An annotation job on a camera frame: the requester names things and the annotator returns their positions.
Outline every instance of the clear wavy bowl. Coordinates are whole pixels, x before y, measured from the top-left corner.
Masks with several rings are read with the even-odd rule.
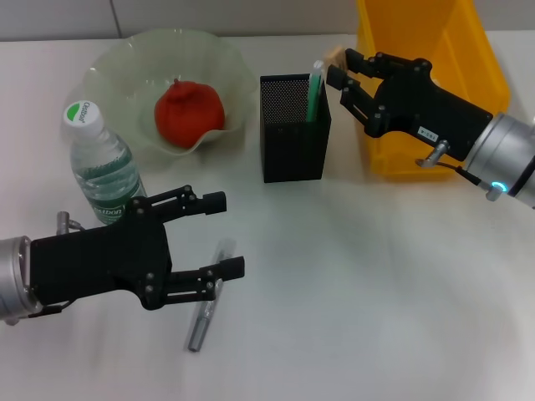
[[[154,121],[156,101],[174,79],[212,86],[225,109],[224,130],[207,132],[190,149],[163,139]],[[224,39],[187,29],[156,29],[125,39],[84,76],[85,97],[100,107],[109,129],[132,149],[153,147],[171,155],[187,155],[203,141],[238,132],[256,88],[239,50]]]

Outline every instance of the blue indicator light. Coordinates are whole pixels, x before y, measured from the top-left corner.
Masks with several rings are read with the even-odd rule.
[[[505,186],[505,184],[499,181],[494,181],[491,185],[495,188],[500,188],[502,192],[507,192],[507,187]]]

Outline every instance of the plastic bottle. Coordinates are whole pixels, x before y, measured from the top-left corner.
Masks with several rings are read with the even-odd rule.
[[[71,104],[64,112],[64,123],[74,139],[70,149],[74,177],[97,218],[105,224],[116,222],[128,199],[146,196],[130,149],[105,128],[95,103]]]

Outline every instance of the black mesh pen holder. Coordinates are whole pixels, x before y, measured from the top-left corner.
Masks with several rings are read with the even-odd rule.
[[[324,84],[314,122],[307,122],[308,74],[261,77],[260,105],[264,182],[320,180],[331,126]]]

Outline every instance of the bottle cap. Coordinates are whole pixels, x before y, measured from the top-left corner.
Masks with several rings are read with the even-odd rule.
[[[76,136],[94,138],[104,129],[99,106],[88,100],[72,103],[64,112],[64,123]]]

